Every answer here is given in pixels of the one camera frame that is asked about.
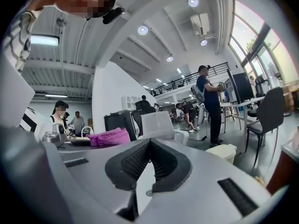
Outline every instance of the black metal railing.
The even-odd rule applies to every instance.
[[[217,75],[221,75],[227,72],[227,69],[229,69],[228,63],[221,63],[219,65],[213,66],[209,69],[209,76],[208,79]],[[177,88],[183,87],[188,84],[195,83],[197,81],[197,78],[199,76],[198,72],[195,72],[191,75],[185,76],[184,78],[177,79],[175,81],[171,81],[168,84],[162,85],[152,91],[147,90],[152,96],[157,96],[164,94],[165,92],[175,90]]]

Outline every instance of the ventilation slot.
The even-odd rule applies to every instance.
[[[246,193],[230,178],[218,181],[218,183],[243,216],[250,214],[258,208]]]
[[[84,163],[87,163],[88,160],[85,158],[80,158],[80,159],[75,159],[75,160],[70,160],[70,161],[65,161],[64,164],[66,165],[67,168],[78,166]]]

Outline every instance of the ceiling light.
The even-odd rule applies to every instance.
[[[188,0],[188,4],[191,7],[197,7],[199,4],[199,1],[198,0]]]
[[[45,95],[45,97],[67,98],[66,95]]]
[[[207,40],[203,40],[200,44],[201,44],[202,46],[207,45]]]
[[[172,61],[173,61],[173,57],[170,56],[170,57],[168,57],[166,60],[167,60],[167,62],[172,62]]]
[[[146,35],[149,29],[146,26],[141,26],[138,28],[139,35]]]
[[[58,46],[59,36],[51,35],[31,35],[31,44]]]

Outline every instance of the large window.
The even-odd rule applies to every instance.
[[[256,78],[262,75],[269,80],[271,87],[298,80],[294,62],[275,31],[248,7],[234,2],[234,24],[229,46],[248,76]]]

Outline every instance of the air conditioner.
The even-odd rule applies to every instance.
[[[210,23],[207,13],[196,14],[190,17],[190,20],[196,35],[207,35],[210,31]]]

